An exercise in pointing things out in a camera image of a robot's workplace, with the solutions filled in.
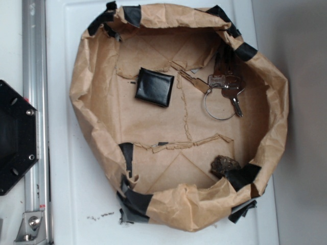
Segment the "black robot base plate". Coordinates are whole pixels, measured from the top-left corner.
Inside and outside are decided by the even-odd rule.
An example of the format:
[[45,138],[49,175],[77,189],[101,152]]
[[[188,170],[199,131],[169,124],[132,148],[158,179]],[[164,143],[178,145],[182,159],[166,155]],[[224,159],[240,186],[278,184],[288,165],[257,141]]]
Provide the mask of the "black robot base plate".
[[1,196],[38,160],[37,110],[1,80]]

